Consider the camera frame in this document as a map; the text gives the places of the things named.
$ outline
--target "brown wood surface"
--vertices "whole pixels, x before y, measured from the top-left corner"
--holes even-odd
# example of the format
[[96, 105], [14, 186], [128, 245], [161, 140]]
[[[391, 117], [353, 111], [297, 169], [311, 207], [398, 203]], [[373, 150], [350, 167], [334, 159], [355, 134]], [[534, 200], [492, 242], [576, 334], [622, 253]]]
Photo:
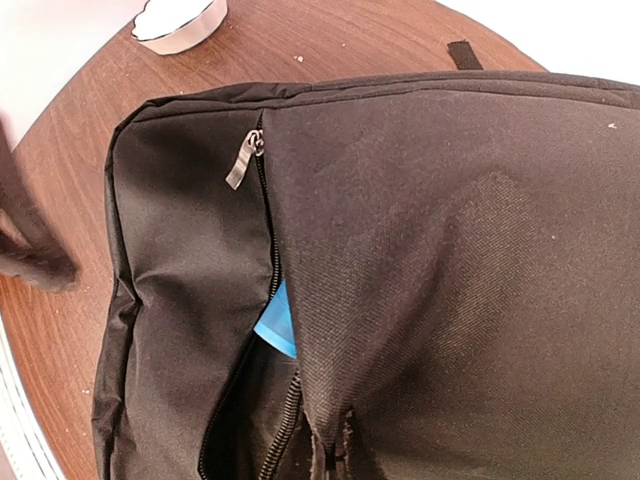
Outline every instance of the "brown wood surface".
[[112, 283], [103, 164], [113, 128], [128, 113], [147, 98], [238, 82], [453, 70], [446, 44], [461, 39], [471, 42], [485, 69], [541, 70], [496, 34], [429, 0], [229, 3], [229, 17], [213, 37], [173, 57], [137, 45], [125, 28], [71, 80], [17, 149], [35, 197], [82, 267], [77, 290], [61, 295], [0, 279], [19, 371], [71, 480], [96, 476], [91, 394]]

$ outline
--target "wood grain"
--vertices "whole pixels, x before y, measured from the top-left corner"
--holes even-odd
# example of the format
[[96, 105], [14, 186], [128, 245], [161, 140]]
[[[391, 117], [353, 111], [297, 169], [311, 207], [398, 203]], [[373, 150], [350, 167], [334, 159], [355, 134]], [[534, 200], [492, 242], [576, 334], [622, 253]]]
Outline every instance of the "wood grain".
[[447, 42], [468, 39], [485, 69], [541, 70], [511, 44], [428, 0], [230, 0], [220, 30], [158, 57], [130, 27], [58, 95], [17, 153], [34, 196], [82, 267], [61, 295], [0, 279], [27, 393], [71, 480], [95, 478], [91, 394], [111, 294], [103, 165], [113, 128], [145, 99], [252, 82], [315, 82], [453, 70]]

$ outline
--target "black backpack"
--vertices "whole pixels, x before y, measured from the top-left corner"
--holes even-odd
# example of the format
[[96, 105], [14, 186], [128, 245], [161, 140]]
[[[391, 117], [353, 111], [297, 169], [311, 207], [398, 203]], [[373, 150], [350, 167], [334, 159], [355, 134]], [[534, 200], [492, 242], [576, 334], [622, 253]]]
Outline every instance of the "black backpack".
[[[146, 103], [106, 167], [100, 477], [640, 478], [639, 109], [496, 72]], [[297, 361], [253, 333], [284, 277]]]

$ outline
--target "white bowl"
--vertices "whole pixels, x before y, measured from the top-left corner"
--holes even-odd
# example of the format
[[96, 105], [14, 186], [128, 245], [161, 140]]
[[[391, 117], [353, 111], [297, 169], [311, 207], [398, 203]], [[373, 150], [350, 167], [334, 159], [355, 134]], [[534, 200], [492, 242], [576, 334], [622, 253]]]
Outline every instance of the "white bowl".
[[215, 32], [228, 10], [227, 0], [149, 0], [133, 20], [131, 34], [158, 55], [172, 55]]

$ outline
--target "blue plastic item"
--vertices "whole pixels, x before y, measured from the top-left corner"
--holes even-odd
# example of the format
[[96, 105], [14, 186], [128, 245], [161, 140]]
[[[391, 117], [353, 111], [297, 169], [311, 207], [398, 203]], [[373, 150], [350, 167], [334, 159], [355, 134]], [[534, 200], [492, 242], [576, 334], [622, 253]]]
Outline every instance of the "blue plastic item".
[[253, 331], [288, 357], [297, 358], [286, 281], [283, 280], [278, 287]]

